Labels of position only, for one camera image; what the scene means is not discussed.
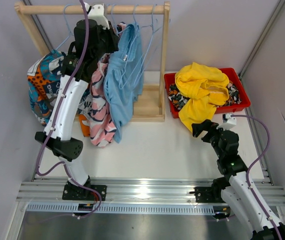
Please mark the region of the orange black camo shorts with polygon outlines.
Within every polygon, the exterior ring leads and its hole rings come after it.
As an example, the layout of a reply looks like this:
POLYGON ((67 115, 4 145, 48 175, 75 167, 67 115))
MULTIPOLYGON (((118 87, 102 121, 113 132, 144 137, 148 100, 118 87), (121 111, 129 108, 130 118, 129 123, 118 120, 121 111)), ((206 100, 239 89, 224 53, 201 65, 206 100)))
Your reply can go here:
MULTIPOLYGON (((242 99, 236 85, 230 81, 227 89, 229 92, 229 99, 223 106, 229 107, 235 104, 240 104, 242 102, 242 99)), ((185 97, 180 93, 175 83, 169 85, 168 99, 178 111, 180 111, 189 100, 188 97, 185 97)))

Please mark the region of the yellow shorts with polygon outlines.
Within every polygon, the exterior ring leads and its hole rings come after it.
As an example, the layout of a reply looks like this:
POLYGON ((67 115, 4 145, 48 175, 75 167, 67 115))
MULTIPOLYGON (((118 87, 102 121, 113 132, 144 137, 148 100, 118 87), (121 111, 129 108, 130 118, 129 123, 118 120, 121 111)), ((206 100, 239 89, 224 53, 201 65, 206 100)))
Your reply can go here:
POLYGON ((180 94, 188 98, 178 113, 180 121, 192 132, 192 124, 211 120, 218 106, 229 100, 228 76, 216 67, 193 62, 175 74, 180 94))

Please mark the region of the light blue shorts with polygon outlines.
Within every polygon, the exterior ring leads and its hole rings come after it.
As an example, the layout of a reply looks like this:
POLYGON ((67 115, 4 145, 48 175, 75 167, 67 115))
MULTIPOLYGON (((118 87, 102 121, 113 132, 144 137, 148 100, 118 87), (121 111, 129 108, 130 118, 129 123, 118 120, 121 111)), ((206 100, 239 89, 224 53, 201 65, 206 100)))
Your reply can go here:
POLYGON ((111 119, 116 127, 113 139, 122 140, 122 127, 133 117, 134 102, 142 94, 142 40, 138 26, 128 24, 121 33, 118 51, 109 57, 104 80, 104 94, 109 103, 111 119))

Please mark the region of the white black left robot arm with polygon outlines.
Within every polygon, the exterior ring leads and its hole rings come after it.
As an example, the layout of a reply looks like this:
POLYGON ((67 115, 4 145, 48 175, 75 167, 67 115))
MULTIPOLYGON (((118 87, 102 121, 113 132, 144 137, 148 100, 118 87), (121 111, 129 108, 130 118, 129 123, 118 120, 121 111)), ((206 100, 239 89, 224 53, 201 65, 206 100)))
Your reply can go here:
POLYGON ((91 195, 91 181, 82 164, 83 142, 72 137, 72 125, 99 60, 104 54, 118 50, 118 37, 107 19, 80 20, 73 33, 74 41, 62 63, 60 90, 53 112, 45 129, 34 136, 41 143, 36 173, 41 177, 47 175, 38 168, 45 149, 51 150, 60 160, 57 164, 63 165, 67 183, 74 188, 73 194, 86 200, 91 195))

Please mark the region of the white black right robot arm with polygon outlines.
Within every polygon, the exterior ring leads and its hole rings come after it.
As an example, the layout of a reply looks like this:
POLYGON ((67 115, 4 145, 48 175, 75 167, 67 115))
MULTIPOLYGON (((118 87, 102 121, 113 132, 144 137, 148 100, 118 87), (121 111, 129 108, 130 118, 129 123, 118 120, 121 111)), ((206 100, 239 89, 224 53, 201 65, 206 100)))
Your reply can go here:
POLYGON ((268 206, 250 176, 250 168, 238 154, 239 135, 230 130, 232 120, 218 124, 207 119, 191 127, 195 138, 206 132, 202 141, 214 149, 222 175, 211 187, 194 188, 196 202, 225 202, 252 240, 285 240, 285 224, 268 206))

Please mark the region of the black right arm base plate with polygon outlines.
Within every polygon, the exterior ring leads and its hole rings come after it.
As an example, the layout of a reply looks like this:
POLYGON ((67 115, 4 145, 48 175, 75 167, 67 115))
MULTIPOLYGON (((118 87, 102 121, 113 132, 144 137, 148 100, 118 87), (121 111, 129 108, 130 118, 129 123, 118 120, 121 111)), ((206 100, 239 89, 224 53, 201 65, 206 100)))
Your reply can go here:
POLYGON ((189 194, 195 196, 197 203, 224 203, 221 195, 213 187, 196 186, 189 194))

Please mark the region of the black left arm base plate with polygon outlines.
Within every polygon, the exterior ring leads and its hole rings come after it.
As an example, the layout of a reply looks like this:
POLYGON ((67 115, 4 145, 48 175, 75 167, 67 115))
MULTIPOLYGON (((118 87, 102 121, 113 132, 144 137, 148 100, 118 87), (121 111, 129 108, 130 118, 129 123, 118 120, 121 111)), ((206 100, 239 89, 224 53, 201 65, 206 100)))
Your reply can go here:
MULTIPOLYGON (((91 188, 101 195, 102 201, 106 200, 106 185, 91 185, 91 188)), ((63 189, 62 199, 71 201, 99 201, 99 196, 92 191, 67 182, 63 189)))

